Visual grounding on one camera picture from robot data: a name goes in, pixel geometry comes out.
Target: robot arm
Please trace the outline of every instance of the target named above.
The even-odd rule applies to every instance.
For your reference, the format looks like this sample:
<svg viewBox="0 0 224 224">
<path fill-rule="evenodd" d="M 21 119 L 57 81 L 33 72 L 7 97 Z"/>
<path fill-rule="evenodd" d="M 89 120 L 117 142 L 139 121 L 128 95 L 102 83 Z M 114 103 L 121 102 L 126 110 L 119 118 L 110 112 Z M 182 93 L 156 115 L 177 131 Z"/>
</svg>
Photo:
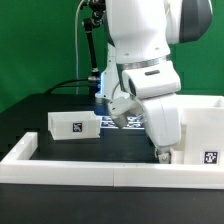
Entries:
<svg viewBox="0 0 224 224">
<path fill-rule="evenodd" d="M 145 131 L 159 154 L 181 138 L 175 92 L 179 76 L 169 60 L 169 43 L 199 39 L 211 23 L 210 0 L 95 0 L 105 3 L 109 43 L 116 49 L 121 89 L 130 94 L 109 103 L 114 122 L 142 116 Z"/>
</svg>

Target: black cable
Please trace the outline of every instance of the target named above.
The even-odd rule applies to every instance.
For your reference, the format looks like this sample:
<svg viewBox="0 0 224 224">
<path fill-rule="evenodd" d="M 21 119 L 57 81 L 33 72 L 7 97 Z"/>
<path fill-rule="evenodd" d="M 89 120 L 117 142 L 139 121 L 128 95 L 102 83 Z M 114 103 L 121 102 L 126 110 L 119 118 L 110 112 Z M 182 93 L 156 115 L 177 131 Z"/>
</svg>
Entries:
<svg viewBox="0 0 224 224">
<path fill-rule="evenodd" d="M 91 85 L 76 85 L 76 86 L 57 86 L 57 87 L 54 87 L 54 88 L 49 89 L 44 94 L 45 95 L 50 95 L 55 89 L 59 89 L 59 88 L 78 88 L 78 87 L 94 87 L 94 86 L 96 86 L 96 84 L 91 84 Z"/>
<path fill-rule="evenodd" d="M 81 81 L 88 81 L 88 78 L 85 78 L 85 79 L 70 79 L 70 80 L 67 80 L 67 81 L 60 82 L 60 83 L 56 84 L 55 86 L 51 87 L 50 89 L 48 89 L 47 91 L 45 91 L 44 94 L 49 95 L 55 89 L 60 88 L 60 86 L 63 86 L 65 84 L 69 84 L 69 83 L 74 83 L 74 82 L 81 82 Z"/>
</svg>

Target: white box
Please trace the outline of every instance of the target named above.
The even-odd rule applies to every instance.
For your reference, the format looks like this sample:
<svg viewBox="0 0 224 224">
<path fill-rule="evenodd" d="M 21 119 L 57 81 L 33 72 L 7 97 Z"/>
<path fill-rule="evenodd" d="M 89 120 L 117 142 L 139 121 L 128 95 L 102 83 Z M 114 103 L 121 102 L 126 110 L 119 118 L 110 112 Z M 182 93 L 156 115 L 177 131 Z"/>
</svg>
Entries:
<svg viewBox="0 0 224 224">
<path fill-rule="evenodd" d="M 99 138 L 100 118 L 93 111 L 48 113 L 54 140 Z"/>
<path fill-rule="evenodd" d="M 172 157 L 184 164 L 224 165 L 224 98 L 178 96 L 178 99 L 182 138 L 171 152 Z"/>
</svg>

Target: black table surface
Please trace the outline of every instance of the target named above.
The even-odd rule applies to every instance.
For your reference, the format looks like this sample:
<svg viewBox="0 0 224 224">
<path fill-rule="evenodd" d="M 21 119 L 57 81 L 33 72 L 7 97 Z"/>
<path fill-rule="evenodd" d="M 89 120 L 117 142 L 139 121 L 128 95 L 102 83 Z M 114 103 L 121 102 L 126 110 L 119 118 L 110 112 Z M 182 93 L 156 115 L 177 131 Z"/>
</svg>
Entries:
<svg viewBox="0 0 224 224">
<path fill-rule="evenodd" d="M 54 141 L 48 112 L 94 111 L 88 96 L 30 95 L 0 114 L 0 159 L 28 131 L 38 132 L 33 160 L 155 163 L 144 130 L 101 129 L 99 139 Z M 0 184 L 0 222 L 223 223 L 224 191 Z"/>
</svg>

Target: green backdrop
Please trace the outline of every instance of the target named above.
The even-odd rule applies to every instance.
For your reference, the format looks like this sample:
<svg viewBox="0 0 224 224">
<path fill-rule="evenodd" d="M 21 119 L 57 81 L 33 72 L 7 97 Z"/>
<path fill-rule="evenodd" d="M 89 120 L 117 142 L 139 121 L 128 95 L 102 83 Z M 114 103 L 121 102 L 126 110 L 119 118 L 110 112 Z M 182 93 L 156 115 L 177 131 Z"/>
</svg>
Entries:
<svg viewBox="0 0 224 224">
<path fill-rule="evenodd" d="M 75 12 L 79 0 L 0 0 L 0 111 L 32 93 L 43 93 L 58 82 L 75 78 Z M 213 0 L 213 22 L 197 42 L 171 46 L 182 81 L 182 94 L 223 95 L 224 1 Z M 79 72 L 91 73 L 80 13 Z M 106 66 L 103 27 L 94 31 L 97 60 Z M 56 93 L 68 92 L 57 90 Z M 87 89 L 80 89 L 87 94 Z"/>
</svg>

